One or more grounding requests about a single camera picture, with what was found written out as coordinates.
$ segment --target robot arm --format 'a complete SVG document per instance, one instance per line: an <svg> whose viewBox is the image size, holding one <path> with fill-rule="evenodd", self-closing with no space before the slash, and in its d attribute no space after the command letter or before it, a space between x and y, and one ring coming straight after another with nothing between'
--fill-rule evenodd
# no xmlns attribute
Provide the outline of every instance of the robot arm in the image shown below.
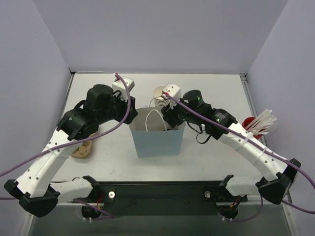
<svg viewBox="0 0 315 236"><path fill-rule="evenodd" d="M133 80L124 78L128 89L134 87ZM44 151L49 152L36 159L34 163L16 180L8 180L4 188L28 212L37 217L48 214L57 203L75 198L85 198L97 191L99 184L90 176L76 178L70 182L51 183L59 168L80 144L68 144L72 140L88 138L98 130L99 125L115 119L121 121L127 110L126 89L120 80L107 85L95 85L87 93L86 100L79 102L74 109L65 113L57 125L52 138ZM131 97L131 109L126 124L137 116L135 98Z"/></svg>
<svg viewBox="0 0 315 236"><path fill-rule="evenodd" d="M227 176L222 184L233 196L255 194L261 195L266 200L280 204L283 197L293 184L296 177L296 170L286 165L284 162L272 158L267 155L265 151L271 152L261 142L256 140L252 133L247 132L242 125L231 114L223 109L212 108L210 104L203 101L201 92L198 90L191 90L181 97L180 88L174 84L168 84L163 90L163 97L167 95L179 99L181 103L194 110L198 114L221 124L239 134L242 134L246 139L240 139L237 135L222 130L221 128L204 121L195 116L185 108L171 102L168 106L162 109L163 118L171 127L180 125L183 122L196 124L200 129L216 140L227 144L249 162L251 162L261 173L255 177L234 177ZM253 144L248 142L251 140L258 144L264 151L261 151ZM291 163L300 167L301 164L296 160L290 160Z"/></svg>

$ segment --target paper bag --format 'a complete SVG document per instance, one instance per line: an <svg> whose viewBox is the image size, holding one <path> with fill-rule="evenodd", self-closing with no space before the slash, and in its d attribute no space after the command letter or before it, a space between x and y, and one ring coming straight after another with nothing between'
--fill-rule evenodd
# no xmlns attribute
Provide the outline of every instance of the paper bag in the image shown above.
<svg viewBox="0 0 315 236"><path fill-rule="evenodd" d="M137 109L138 116L129 125L137 155L138 157L179 155L185 123L169 130L171 127L160 116L162 115L161 108L156 109L160 114L151 112L147 118L148 132L145 121L152 108Z"/></svg>

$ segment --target white paper cup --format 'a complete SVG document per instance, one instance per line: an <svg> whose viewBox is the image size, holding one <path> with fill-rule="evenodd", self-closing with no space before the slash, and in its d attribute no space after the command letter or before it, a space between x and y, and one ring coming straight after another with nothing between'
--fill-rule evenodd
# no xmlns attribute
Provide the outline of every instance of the white paper cup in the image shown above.
<svg viewBox="0 0 315 236"><path fill-rule="evenodd" d="M156 107L164 107L169 104L169 99L162 98L164 87L165 86L158 86L153 90L154 104Z"/></svg>

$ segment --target tabletop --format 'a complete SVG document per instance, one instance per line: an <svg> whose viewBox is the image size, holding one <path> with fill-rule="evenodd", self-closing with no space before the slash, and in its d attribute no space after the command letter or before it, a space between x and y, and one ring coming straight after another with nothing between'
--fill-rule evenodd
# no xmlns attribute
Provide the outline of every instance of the tabletop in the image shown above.
<svg viewBox="0 0 315 236"><path fill-rule="evenodd" d="M239 75L121 74L134 80L131 96L136 108L148 107L153 89L167 83L181 88L182 95L198 89L203 99L214 108L223 108L239 122L252 116ZM95 84L111 86L112 74L76 73L69 90L64 112L86 98ZM117 124L107 122L99 127L104 132ZM196 133L187 126L178 156L138 158L129 126L123 124L107 136L93 141L92 153L86 159L69 157L53 181L69 181L90 175L97 181L182 181L222 180L227 175L259 174L245 158L233 149L211 138L201 145Z"/></svg>

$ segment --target white wall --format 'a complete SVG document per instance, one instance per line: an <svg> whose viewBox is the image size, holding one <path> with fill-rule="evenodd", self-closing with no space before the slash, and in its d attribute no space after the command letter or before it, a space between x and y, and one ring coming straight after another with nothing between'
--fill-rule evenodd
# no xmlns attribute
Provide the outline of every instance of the white wall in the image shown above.
<svg viewBox="0 0 315 236"><path fill-rule="evenodd" d="M248 73L258 112L272 109L278 127L268 146L286 158L297 158L315 178L315 1L289 0ZM292 187L293 202L315 210L315 191L300 175ZM314 235L315 217L295 211L302 236Z"/></svg>
<svg viewBox="0 0 315 236"><path fill-rule="evenodd" d="M0 173L40 152L60 117L70 72L31 0L0 7ZM26 167L0 178L15 179ZM0 196L9 195L0 188ZM0 201L0 235L15 236L24 216Z"/></svg>
<svg viewBox="0 0 315 236"><path fill-rule="evenodd" d="M33 0L71 71L247 72L287 0Z"/></svg>

